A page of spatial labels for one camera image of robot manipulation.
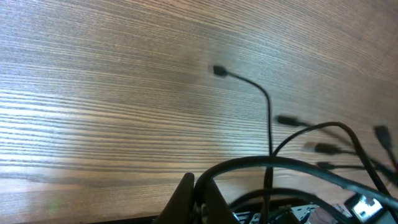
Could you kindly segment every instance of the black wire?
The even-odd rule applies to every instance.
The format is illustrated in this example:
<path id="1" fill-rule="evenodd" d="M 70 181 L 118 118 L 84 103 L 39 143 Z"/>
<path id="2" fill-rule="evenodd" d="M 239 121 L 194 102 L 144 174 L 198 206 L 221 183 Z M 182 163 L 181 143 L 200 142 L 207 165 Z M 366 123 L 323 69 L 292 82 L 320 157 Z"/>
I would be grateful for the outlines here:
<path id="1" fill-rule="evenodd" d="M 306 200 L 308 202 L 313 202 L 322 209 L 324 209 L 326 212 L 328 212 L 330 215 L 332 215 L 334 218 L 336 218 L 338 221 L 342 223 L 351 223 L 349 218 L 344 216 L 341 212 L 339 212 L 335 207 L 331 206 L 330 204 L 326 203 L 324 200 L 318 198 L 316 195 L 306 193 L 301 190 L 295 190 L 295 189 L 285 189 L 285 188 L 275 188 L 275 189 L 259 189 L 255 190 L 249 193 L 246 193 L 239 198 L 237 198 L 235 201 L 233 201 L 229 207 L 230 209 L 234 209 L 237 206 L 240 206 L 242 203 L 247 202 L 250 199 L 257 198 L 263 195 L 288 195 L 288 196 L 294 196 L 303 200 Z"/>
<path id="2" fill-rule="evenodd" d="M 237 74 L 228 72 L 228 75 L 234 78 L 237 78 L 238 80 L 242 80 L 246 83 L 249 83 L 253 86 L 255 86 L 257 89 L 259 89 L 264 96 L 266 97 L 266 101 L 267 101 L 267 120 L 268 120 L 268 124 L 267 124 L 267 128 L 268 128 L 268 152 L 269 155 L 272 155 L 272 150 L 273 150 L 273 145 L 272 145 L 272 128 L 271 128 L 271 124 L 272 124 L 272 108 L 271 108 L 271 98 L 268 94 L 268 92 L 263 89 L 263 87 L 261 87 L 260 85 L 258 85 L 257 83 L 244 78 L 244 77 L 240 77 Z M 273 167 L 268 167 L 266 169 L 266 173 L 264 174 L 264 183 L 263 186 L 265 189 L 271 189 L 272 188 L 272 182 L 274 180 L 274 168 Z M 269 213 L 269 200 L 270 200 L 270 196 L 269 195 L 264 195 L 264 208 L 262 209 L 262 216 L 260 216 L 260 223 L 267 223 L 266 220 L 268 220 L 268 213 Z"/>
<path id="3" fill-rule="evenodd" d="M 284 157 L 271 158 L 269 156 L 249 156 L 249 157 L 231 159 L 206 170 L 199 177 L 195 185 L 196 201 L 198 202 L 199 205 L 201 205 L 203 192 L 205 190 L 205 184 L 207 183 L 207 181 L 211 180 L 217 175 L 235 169 L 242 169 L 242 168 L 256 167 L 256 166 L 269 166 L 269 167 L 272 166 L 272 167 L 281 167 L 281 168 L 301 171 L 313 175 L 315 177 L 321 178 L 325 181 L 331 182 L 333 184 L 339 185 L 343 189 L 351 190 L 353 192 L 357 192 L 359 194 L 375 198 L 380 203 L 384 203 L 395 209 L 398 209 L 398 200 L 391 197 L 390 195 L 378 192 L 377 190 L 374 190 L 368 186 L 346 179 L 344 177 L 340 177 L 332 172 L 323 170 L 315 165 L 311 165 L 306 162 L 298 161 L 295 159 L 284 158 Z"/>
<path id="4" fill-rule="evenodd" d="M 372 166 L 369 157 L 366 155 L 364 149 L 362 148 L 361 143 L 359 142 L 358 137 L 355 135 L 354 131 L 349 128 L 347 125 L 341 123 L 341 122 L 326 122 L 322 124 L 317 124 L 314 126 L 310 126 L 307 128 L 304 128 L 303 130 L 297 131 L 296 133 L 292 134 L 291 136 L 287 137 L 285 140 L 283 140 L 275 149 L 273 156 L 276 156 L 277 153 L 291 140 L 296 138 L 297 136 L 300 136 L 304 133 L 314 131 L 316 129 L 321 129 L 325 127 L 331 127 L 331 126 L 337 126 L 344 130 L 348 136 L 351 138 L 351 141 L 353 142 L 354 149 L 356 151 L 356 154 L 358 155 L 359 159 L 361 160 L 363 166 L 365 167 L 366 171 L 370 175 L 372 181 L 374 182 L 374 185 L 377 187 L 378 190 L 385 194 L 389 194 L 386 186 L 383 184 L 381 181 L 380 177 L 378 176 L 377 172 L 375 171 L 374 167 Z"/>

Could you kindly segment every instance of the black cable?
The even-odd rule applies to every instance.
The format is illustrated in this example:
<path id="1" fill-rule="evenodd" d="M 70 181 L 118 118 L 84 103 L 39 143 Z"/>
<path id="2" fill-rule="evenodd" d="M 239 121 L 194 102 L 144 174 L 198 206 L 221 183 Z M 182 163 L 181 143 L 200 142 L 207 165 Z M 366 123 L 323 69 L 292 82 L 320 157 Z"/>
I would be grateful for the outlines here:
<path id="1" fill-rule="evenodd" d="M 388 127 L 385 125 L 377 125 L 373 127 L 373 130 L 380 145 L 383 147 L 383 149 L 387 151 L 387 155 L 391 160 L 391 163 L 394 166 L 396 172 L 398 172 L 398 163 L 394 153 L 392 152 L 392 141 Z"/>
<path id="2" fill-rule="evenodd" d="M 291 140 L 293 140 L 294 138 L 296 138 L 299 135 L 302 135 L 304 133 L 307 133 L 309 131 L 313 131 L 316 129 L 321 129 L 321 128 L 325 128 L 325 127 L 330 127 L 330 126 L 337 126 L 341 129 L 343 129 L 349 136 L 349 138 L 351 139 L 351 141 L 353 142 L 353 148 L 356 151 L 356 155 L 359 157 L 359 159 L 361 160 L 366 172 L 368 172 L 370 178 L 372 179 L 374 185 L 376 186 L 376 188 L 386 194 L 386 195 L 390 195 L 389 191 L 387 190 L 387 187 L 384 185 L 384 183 L 381 181 L 379 175 L 377 174 L 376 170 L 374 169 L 374 167 L 372 166 L 369 157 L 366 155 L 364 149 L 362 148 L 361 143 L 359 142 L 358 137 L 355 135 L 354 131 L 349 128 L 347 125 L 341 123 L 341 122 L 326 122 L 326 123 L 322 123 L 322 124 L 317 124 L 314 126 L 310 126 L 307 128 L 304 128 L 303 130 L 297 131 L 296 133 L 292 134 L 291 136 L 287 137 L 284 141 L 282 141 L 275 149 L 274 151 L 274 155 L 276 156 L 277 153 Z M 393 219 L 395 220 L 395 222 L 398 223 L 398 215 L 395 213 L 395 211 L 393 211 L 392 209 L 390 209 L 388 207 L 388 210 L 390 211 Z"/>
<path id="3" fill-rule="evenodd" d="M 368 186 L 346 179 L 344 177 L 340 177 L 332 172 L 322 170 L 321 168 L 315 165 L 308 164 L 306 162 L 284 157 L 271 158 L 269 156 L 249 156 L 231 159 L 206 170 L 199 177 L 195 185 L 196 202 L 201 205 L 203 191 L 205 190 L 205 184 L 207 183 L 207 181 L 211 180 L 217 175 L 223 174 L 231 170 L 256 166 L 272 166 L 301 171 L 321 178 L 325 181 L 331 182 L 333 184 L 339 185 L 343 189 L 351 190 L 353 192 L 375 198 L 380 203 L 384 203 L 395 209 L 398 209 L 398 200 L 391 197 L 390 195 L 378 192 L 377 190 L 374 190 Z"/>
<path id="4" fill-rule="evenodd" d="M 257 83 L 241 77 L 235 73 L 229 72 L 227 71 L 227 69 L 225 69 L 222 66 L 218 66 L 218 65 L 214 65 L 213 66 L 213 73 L 219 77 L 226 77 L 227 75 L 233 77 L 233 78 L 237 78 L 238 80 L 244 81 L 248 84 L 251 84 L 252 86 L 256 87 L 258 90 L 260 90 L 264 96 L 266 97 L 266 101 L 267 101 L 267 120 L 268 120 L 268 124 L 267 124 L 267 128 L 268 128 L 268 153 L 271 156 L 272 155 L 272 150 L 273 150 L 273 145 L 272 145 L 272 108 L 271 108 L 271 98 L 268 94 L 268 92 L 261 87 L 260 85 L 258 85 Z M 271 189 L 272 188 L 272 181 L 274 180 L 274 168 L 273 167 L 268 167 L 266 169 L 266 173 L 264 174 L 264 188 L 266 189 Z M 269 212 L 269 195 L 264 195 L 264 211 L 262 211 L 262 214 L 264 216 L 264 218 L 262 218 L 262 216 L 260 217 L 260 220 L 262 222 L 260 223 L 264 223 L 266 224 L 265 221 L 263 220 L 268 220 L 268 212 Z"/>
<path id="5" fill-rule="evenodd" d="M 327 144 L 327 143 L 315 143 L 315 142 L 308 142 L 305 144 L 306 149 L 311 149 L 313 152 L 328 154 L 328 155 L 336 155 L 336 154 L 349 154 L 353 156 L 357 156 L 353 151 L 341 150 L 334 144 Z M 398 187 L 398 175 L 395 171 L 391 170 L 390 168 L 386 167 L 381 162 L 369 157 L 369 160 L 372 162 L 374 168 L 383 173 L 395 186 Z M 334 169 L 334 166 L 331 166 L 329 163 L 325 162 L 318 162 L 322 168 L 324 169 Z"/>
<path id="6" fill-rule="evenodd" d="M 374 168 L 377 171 L 380 171 L 383 173 L 387 179 L 393 183 L 395 186 L 398 187 L 398 175 L 388 169 L 386 166 L 379 164 L 379 163 L 374 163 Z M 357 169 L 357 170 L 365 170 L 363 166 L 355 166 L 355 165 L 334 165 L 330 162 L 317 162 L 317 166 L 321 169 L 326 169 L 326 170 L 333 170 L 333 169 Z"/>
<path id="7" fill-rule="evenodd" d="M 331 206 L 330 204 L 326 203 L 324 200 L 318 198 L 316 195 L 306 193 L 301 190 L 295 190 L 295 189 L 285 189 L 285 188 L 275 188 L 275 189 L 259 189 L 255 190 L 249 193 L 246 193 L 239 198 L 237 198 L 235 201 L 233 201 L 229 207 L 230 209 L 234 209 L 237 206 L 240 206 L 242 203 L 247 202 L 250 199 L 254 199 L 257 197 L 261 197 L 263 195 L 288 195 L 288 196 L 294 196 L 303 200 L 306 200 L 308 202 L 313 202 L 322 209 L 324 209 L 326 212 L 328 212 L 330 215 L 332 215 L 334 218 L 336 218 L 338 221 L 342 223 L 351 223 L 350 219 L 347 218 L 345 215 L 343 215 L 341 212 L 339 212 L 335 207 Z"/>

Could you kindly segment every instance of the wooden desk surface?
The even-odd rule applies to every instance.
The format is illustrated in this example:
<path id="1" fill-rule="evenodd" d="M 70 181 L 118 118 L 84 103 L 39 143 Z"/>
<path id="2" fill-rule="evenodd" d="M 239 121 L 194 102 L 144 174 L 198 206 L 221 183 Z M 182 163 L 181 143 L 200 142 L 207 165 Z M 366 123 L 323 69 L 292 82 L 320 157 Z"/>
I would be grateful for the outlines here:
<path id="1" fill-rule="evenodd" d="M 0 2 L 0 223 L 87 223 L 158 214 L 183 174 L 266 153 L 274 114 L 342 121 L 389 163 L 371 126 L 398 135 L 398 2 L 36 0 Z M 274 125 L 275 144 L 295 129 Z M 353 156 L 281 155 L 359 164 Z M 339 175 L 371 185 L 363 171 Z M 264 169 L 221 175 L 228 201 Z M 339 202 L 352 193 L 291 170 L 275 185 Z M 397 191 L 389 186 L 392 193 Z"/>

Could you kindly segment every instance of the wood grain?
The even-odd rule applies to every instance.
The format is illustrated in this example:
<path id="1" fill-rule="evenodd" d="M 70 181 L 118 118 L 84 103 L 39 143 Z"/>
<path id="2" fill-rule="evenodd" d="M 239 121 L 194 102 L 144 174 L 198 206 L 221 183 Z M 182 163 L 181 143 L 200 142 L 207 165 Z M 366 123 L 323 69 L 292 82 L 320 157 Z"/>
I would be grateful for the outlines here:
<path id="1" fill-rule="evenodd" d="M 214 63 L 267 88 L 275 114 L 345 122 L 389 163 L 371 126 L 398 133 L 396 0 L 5 0 L 0 11 L 0 223 L 156 215 L 184 173 L 265 154 L 263 96 L 212 77 Z M 274 125 L 274 144 L 294 131 Z M 313 133 L 281 155 L 359 164 L 302 152 L 307 141 L 334 142 Z M 230 201 L 263 173 L 217 183 Z M 275 184 L 351 195 L 291 170 Z"/>

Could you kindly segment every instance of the cable plug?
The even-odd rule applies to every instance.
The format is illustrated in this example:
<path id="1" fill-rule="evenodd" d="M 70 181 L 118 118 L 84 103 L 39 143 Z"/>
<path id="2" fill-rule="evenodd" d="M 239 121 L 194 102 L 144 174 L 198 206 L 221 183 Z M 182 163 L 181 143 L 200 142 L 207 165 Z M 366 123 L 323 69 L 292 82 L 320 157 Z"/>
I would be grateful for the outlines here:
<path id="1" fill-rule="evenodd" d="M 279 124 L 289 125 L 289 126 L 293 126 L 293 127 L 299 127 L 302 125 L 302 122 L 300 122 L 300 120 L 294 116 L 280 114 L 278 116 L 275 116 L 275 120 Z"/>
<path id="2" fill-rule="evenodd" d="M 225 67 L 220 66 L 220 65 L 214 65 L 213 66 L 213 73 L 216 76 L 219 76 L 219 77 L 226 77 L 228 75 L 227 69 Z"/>
<path id="3" fill-rule="evenodd" d="M 332 170 L 336 169 L 336 166 L 331 164 L 330 162 L 317 162 L 317 166 L 321 169 Z"/>
<path id="4" fill-rule="evenodd" d="M 378 125 L 373 127 L 374 133 L 379 140 L 379 143 L 385 150 L 390 150 L 392 147 L 391 144 L 391 135 L 390 132 L 385 125 Z"/>
<path id="5" fill-rule="evenodd" d="M 304 145 L 304 149 L 310 152 L 318 152 L 328 155 L 341 154 L 341 149 L 334 144 L 319 143 L 319 142 L 307 142 Z"/>

